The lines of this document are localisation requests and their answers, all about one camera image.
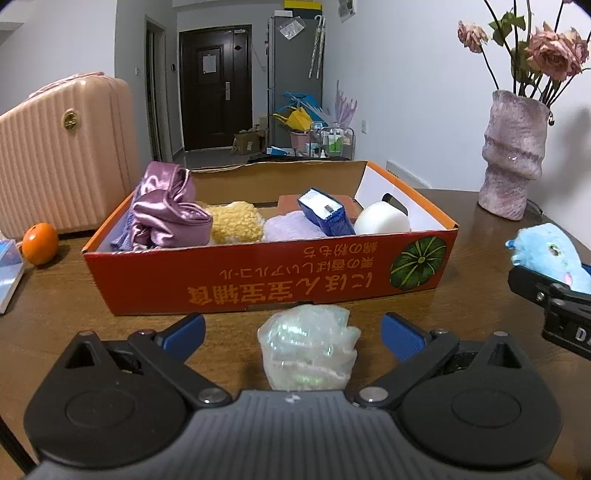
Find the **ceramic vase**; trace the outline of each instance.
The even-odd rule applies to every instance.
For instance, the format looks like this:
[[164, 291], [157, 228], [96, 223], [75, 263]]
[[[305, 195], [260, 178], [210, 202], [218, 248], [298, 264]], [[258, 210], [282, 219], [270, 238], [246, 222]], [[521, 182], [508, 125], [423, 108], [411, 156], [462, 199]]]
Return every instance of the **ceramic vase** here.
[[550, 110], [506, 90], [492, 94], [491, 120], [482, 157], [488, 163], [478, 204], [509, 220], [521, 220], [529, 182], [542, 175]]

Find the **blue gripper pad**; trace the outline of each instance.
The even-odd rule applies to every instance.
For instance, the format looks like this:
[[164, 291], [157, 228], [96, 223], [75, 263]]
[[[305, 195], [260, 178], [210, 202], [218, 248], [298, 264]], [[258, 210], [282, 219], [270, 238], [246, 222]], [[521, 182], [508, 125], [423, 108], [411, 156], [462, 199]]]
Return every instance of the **blue gripper pad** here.
[[382, 318], [382, 343], [400, 362], [405, 362], [423, 350], [431, 335], [396, 313]]
[[205, 318], [199, 313], [187, 315], [156, 336], [156, 344], [181, 362], [189, 358], [205, 340]]

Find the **table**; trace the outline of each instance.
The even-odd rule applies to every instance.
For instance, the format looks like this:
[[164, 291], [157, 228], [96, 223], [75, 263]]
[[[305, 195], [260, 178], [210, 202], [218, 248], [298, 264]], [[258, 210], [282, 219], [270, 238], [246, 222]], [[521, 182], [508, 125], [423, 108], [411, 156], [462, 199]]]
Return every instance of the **table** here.
[[[568, 479], [591, 478], [591, 362], [540, 336], [543, 311], [507, 286], [510, 252], [506, 240], [519, 228], [542, 220], [527, 213], [521, 222], [503, 220], [476, 204], [475, 192], [425, 190], [424, 195], [460, 225], [451, 259], [435, 290], [342, 303], [350, 324], [361, 328], [358, 360], [348, 391], [355, 391], [396, 365], [382, 345], [379, 324], [395, 311], [424, 330], [445, 327], [462, 339], [484, 340], [495, 330], [510, 332], [533, 361], [561, 407], [564, 427], [550, 465]], [[80, 254], [86, 238], [62, 242], [60, 261], [29, 270], [4, 316], [0, 316], [0, 413], [31, 451], [22, 428], [33, 392], [71, 338], [95, 330], [102, 339], [123, 339], [140, 328], [160, 330], [180, 316], [115, 317], [95, 288]], [[576, 242], [584, 262], [591, 251]], [[204, 345], [188, 364], [236, 395], [241, 388], [269, 388], [256, 330], [271, 312], [210, 314]], [[0, 452], [3, 480], [20, 477]]]

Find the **plastic bag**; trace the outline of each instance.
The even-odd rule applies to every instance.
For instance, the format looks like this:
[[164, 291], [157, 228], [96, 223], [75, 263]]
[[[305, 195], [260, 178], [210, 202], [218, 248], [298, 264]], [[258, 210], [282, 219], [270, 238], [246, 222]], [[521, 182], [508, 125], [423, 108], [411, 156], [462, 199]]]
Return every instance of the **plastic bag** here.
[[265, 374], [273, 390], [342, 390], [357, 359], [361, 331], [347, 327], [349, 311], [301, 305], [259, 328]]
[[302, 30], [304, 30], [306, 24], [301, 17], [290, 18], [286, 23], [278, 27], [279, 32], [287, 39], [291, 40]]

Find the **cardboard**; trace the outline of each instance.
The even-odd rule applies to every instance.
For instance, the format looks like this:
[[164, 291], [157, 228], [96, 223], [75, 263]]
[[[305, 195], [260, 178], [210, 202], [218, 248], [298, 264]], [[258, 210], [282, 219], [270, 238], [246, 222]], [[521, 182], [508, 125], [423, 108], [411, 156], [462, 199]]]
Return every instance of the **cardboard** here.
[[232, 153], [238, 155], [253, 155], [261, 151], [261, 141], [264, 141], [265, 134], [260, 132], [244, 132], [234, 136]]
[[[457, 236], [451, 218], [372, 162], [255, 163], [191, 173], [200, 201], [222, 205], [245, 200], [265, 218], [278, 214], [281, 195], [303, 194], [310, 187], [354, 197], [361, 206], [390, 193], [408, 209], [413, 231], [112, 252], [109, 242], [121, 233], [130, 196], [83, 249], [114, 314], [238, 312], [435, 288]], [[419, 251], [424, 256], [415, 255]]]

